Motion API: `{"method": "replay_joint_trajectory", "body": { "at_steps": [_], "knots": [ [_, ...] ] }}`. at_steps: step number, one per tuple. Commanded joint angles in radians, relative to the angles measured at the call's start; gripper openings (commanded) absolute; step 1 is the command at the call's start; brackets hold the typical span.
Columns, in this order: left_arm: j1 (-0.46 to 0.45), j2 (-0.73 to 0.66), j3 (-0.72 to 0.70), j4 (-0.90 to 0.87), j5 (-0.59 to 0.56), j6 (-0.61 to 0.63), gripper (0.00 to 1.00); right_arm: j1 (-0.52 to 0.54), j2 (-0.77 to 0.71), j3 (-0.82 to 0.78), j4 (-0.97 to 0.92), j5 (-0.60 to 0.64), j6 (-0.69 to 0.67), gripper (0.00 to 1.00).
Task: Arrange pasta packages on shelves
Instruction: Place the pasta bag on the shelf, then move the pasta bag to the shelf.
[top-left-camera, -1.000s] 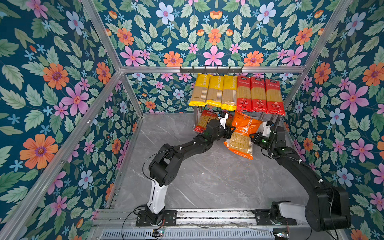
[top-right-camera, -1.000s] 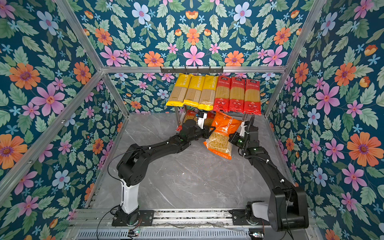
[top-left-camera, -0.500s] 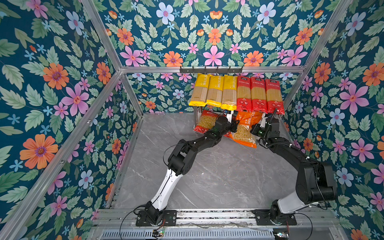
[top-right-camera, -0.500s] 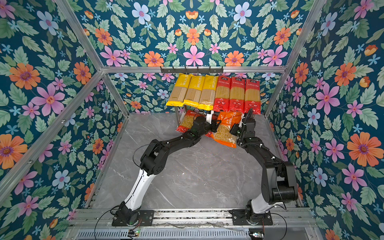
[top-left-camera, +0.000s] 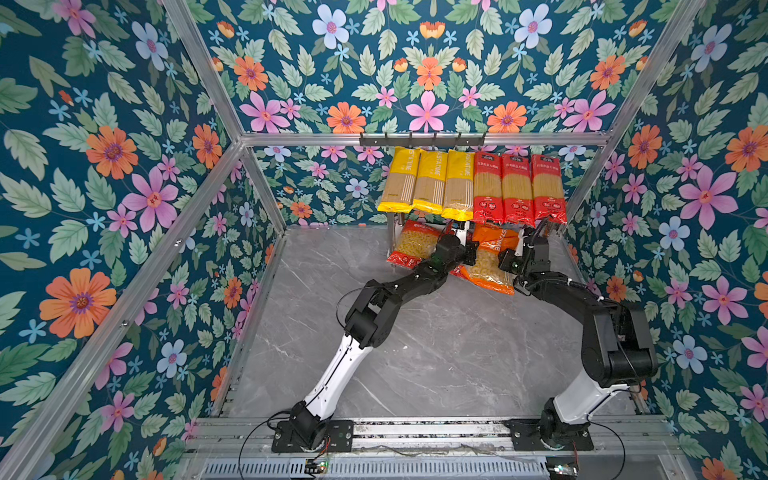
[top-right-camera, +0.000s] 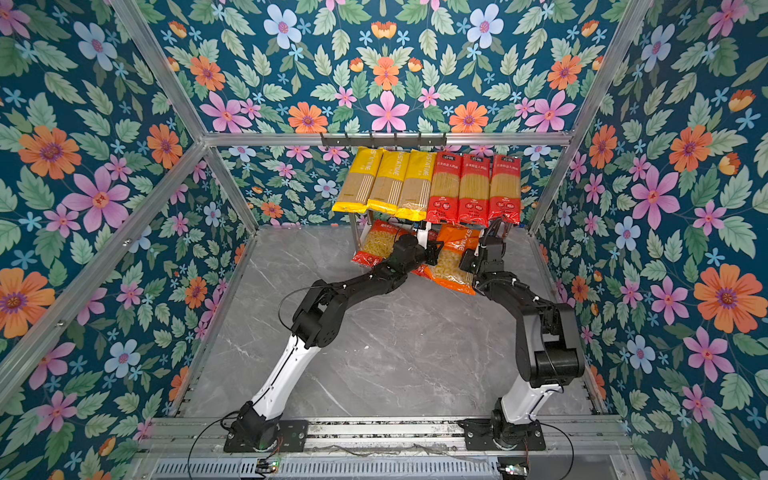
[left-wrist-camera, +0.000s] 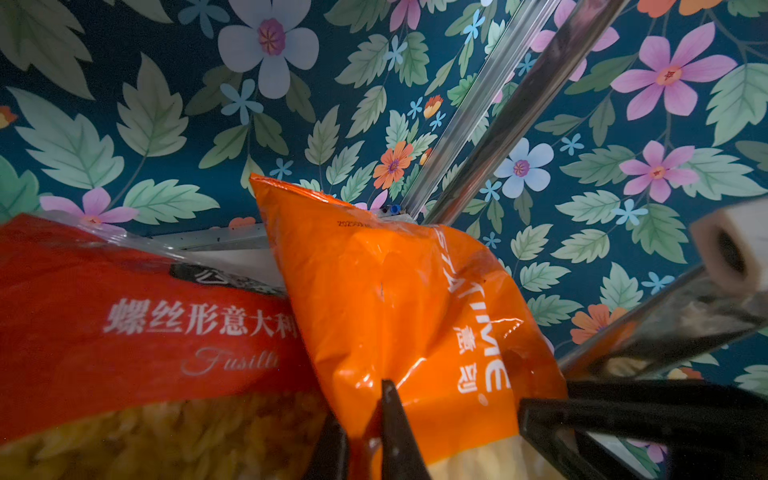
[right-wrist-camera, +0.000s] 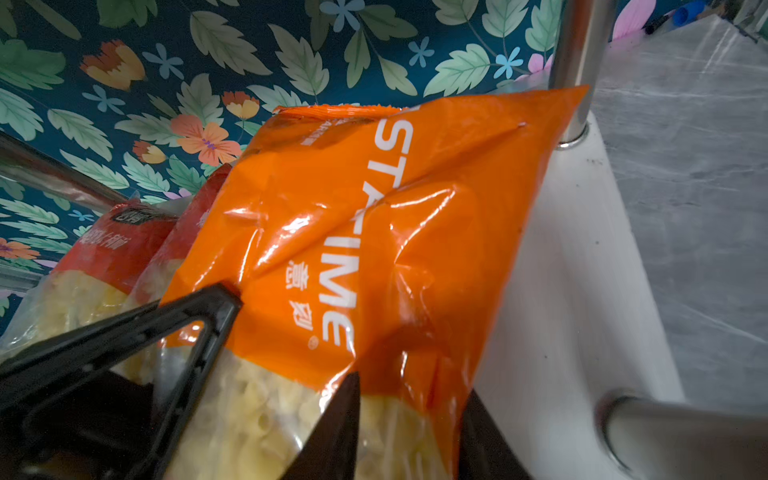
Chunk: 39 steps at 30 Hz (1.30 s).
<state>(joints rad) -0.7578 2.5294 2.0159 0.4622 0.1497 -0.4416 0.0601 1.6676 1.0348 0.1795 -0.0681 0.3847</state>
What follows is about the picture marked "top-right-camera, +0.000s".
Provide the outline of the orange macaroni bag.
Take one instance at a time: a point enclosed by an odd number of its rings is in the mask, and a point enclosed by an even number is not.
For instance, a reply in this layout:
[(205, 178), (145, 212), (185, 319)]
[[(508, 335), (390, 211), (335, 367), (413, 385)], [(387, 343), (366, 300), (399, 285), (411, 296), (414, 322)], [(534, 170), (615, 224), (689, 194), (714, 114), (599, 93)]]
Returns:
[(427, 277), (444, 288), (471, 295), (473, 275), (460, 268), (466, 251), (473, 251), (479, 242), (481, 231), (463, 226), (443, 225), (437, 241), (443, 243), (437, 264), (427, 268)]

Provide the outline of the red macaroni bag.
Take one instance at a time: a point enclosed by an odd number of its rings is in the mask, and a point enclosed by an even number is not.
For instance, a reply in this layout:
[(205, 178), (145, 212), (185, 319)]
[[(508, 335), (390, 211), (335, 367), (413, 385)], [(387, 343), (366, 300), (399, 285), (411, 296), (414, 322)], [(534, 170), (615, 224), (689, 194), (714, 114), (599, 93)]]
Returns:
[(362, 266), (375, 267), (393, 252), (395, 242), (407, 231), (382, 220), (376, 220), (363, 240), (352, 261)]
[(425, 248), (426, 260), (414, 270), (418, 276), (428, 278), (429, 268), (437, 264), (441, 245), (437, 240), (438, 233), (434, 230), (420, 229), (415, 232), (418, 243)]

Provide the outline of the yellow spaghetti package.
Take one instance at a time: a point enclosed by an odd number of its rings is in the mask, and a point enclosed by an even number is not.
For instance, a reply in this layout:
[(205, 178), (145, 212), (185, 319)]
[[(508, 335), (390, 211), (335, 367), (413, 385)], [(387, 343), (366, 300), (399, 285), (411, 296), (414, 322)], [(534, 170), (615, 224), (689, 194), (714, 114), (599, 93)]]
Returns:
[(410, 153), (385, 151), (369, 195), (368, 210), (393, 215), (399, 205)]
[(333, 212), (362, 214), (367, 210), (384, 152), (384, 149), (358, 149), (332, 207)]
[(410, 153), (395, 217), (414, 222), (426, 219), (436, 160), (435, 152)]

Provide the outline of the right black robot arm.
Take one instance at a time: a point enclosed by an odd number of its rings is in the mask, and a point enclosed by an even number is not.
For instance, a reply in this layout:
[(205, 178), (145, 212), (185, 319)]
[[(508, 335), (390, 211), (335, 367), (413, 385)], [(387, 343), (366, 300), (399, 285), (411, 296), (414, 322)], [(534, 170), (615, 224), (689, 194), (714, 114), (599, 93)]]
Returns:
[(515, 321), (518, 377), (500, 397), (481, 435), (501, 450), (543, 445), (537, 416), (549, 398), (580, 378), (586, 360), (578, 338), (575, 310), (537, 295), (505, 269), (505, 222), (492, 220), (474, 250), (466, 252), (462, 271), (472, 275), (476, 294), (502, 306)]

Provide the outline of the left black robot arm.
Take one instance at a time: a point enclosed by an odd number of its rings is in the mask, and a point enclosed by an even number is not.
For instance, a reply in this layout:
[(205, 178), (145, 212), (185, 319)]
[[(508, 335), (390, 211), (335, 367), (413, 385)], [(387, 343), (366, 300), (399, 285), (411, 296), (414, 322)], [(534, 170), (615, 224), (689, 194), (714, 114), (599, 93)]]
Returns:
[(395, 291), (419, 267), (435, 265), (443, 246), (442, 241), (421, 241), (417, 236), (405, 234), (395, 241), (389, 257), (368, 272), (332, 283), (318, 280), (308, 287), (292, 316), (291, 336), (280, 360), (261, 389), (245, 402), (226, 427), (224, 451), (276, 449), (281, 438), (279, 423), (291, 393), (314, 357), (337, 338), (347, 310)]

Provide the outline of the red spaghetti package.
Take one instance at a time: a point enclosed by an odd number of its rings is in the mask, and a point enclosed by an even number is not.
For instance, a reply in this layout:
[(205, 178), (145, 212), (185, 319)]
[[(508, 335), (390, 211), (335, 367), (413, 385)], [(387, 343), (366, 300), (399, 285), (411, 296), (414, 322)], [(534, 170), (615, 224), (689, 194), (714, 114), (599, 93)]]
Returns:
[(490, 181), (490, 159), (465, 154), (462, 158), (458, 197), (458, 220), (461, 223), (488, 225)]
[(427, 205), (428, 222), (458, 222), (462, 161), (462, 156), (454, 153), (437, 154)]
[(491, 169), (488, 218), (518, 225), (521, 216), (521, 159), (496, 155)]

